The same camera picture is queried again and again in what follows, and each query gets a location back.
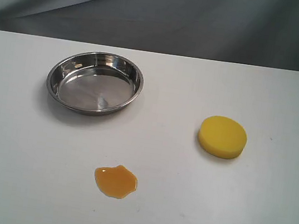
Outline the round stainless steel dish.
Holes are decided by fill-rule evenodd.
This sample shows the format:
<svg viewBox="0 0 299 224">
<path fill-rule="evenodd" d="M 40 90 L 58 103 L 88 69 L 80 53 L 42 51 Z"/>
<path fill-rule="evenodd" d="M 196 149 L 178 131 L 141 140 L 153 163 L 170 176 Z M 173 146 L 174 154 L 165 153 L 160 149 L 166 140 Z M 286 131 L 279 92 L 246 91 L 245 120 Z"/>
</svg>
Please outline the round stainless steel dish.
<svg viewBox="0 0 299 224">
<path fill-rule="evenodd" d="M 125 109 L 136 100 L 143 85 L 143 74 L 132 61 L 107 52 L 72 55 L 57 63 L 46 78 L 54 101 L 91 116 Z"/>
</svg>

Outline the round yellow sponge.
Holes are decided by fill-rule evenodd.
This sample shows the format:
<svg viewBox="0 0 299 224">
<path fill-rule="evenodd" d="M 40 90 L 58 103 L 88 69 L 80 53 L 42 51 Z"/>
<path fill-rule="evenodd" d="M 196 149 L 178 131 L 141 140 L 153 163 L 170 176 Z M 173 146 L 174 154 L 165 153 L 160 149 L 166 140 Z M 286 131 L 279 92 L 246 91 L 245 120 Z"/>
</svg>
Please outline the round yellow sponge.
<svg viewBox="0 0 299 224">
<path fill-rule="evenodd" d="M 211 116 L 202 122 L 198 139 L 205 150 L 220 151 L 222 154 L 237 157 L 246 145 L 247 133 L 233 119 Z"/>
</svg>

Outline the grey backdrop cloth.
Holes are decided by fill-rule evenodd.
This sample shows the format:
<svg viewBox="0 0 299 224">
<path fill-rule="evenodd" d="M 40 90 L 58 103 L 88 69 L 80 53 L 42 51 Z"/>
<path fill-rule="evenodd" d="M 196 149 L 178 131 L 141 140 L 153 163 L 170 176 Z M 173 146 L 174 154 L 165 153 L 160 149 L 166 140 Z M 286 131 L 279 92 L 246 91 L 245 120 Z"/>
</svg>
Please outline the grey backdrop cloth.
<svg viewBox="0 0 299 224">
<path fill-rule="evenodd" d="M 0 0 L 0 30 L 299 71 L 299 0 Z"/>
</svg>

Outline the orange liquid spill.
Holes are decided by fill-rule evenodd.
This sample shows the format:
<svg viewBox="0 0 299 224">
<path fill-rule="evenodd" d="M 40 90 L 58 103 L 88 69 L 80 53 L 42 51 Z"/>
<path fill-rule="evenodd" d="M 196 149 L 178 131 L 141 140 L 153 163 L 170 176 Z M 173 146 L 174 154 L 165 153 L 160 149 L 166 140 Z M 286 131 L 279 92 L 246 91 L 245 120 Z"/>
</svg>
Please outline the orange liquid spill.
<svg viewBox="0 0 299 224">
<path fill-rule="evenodd" d="M 98 189 L 111 198 L 123 199 L 135 192 L 138 186 L 136 176 L 123 165 L 98 167 L 94 176 Z"/>
</svg>

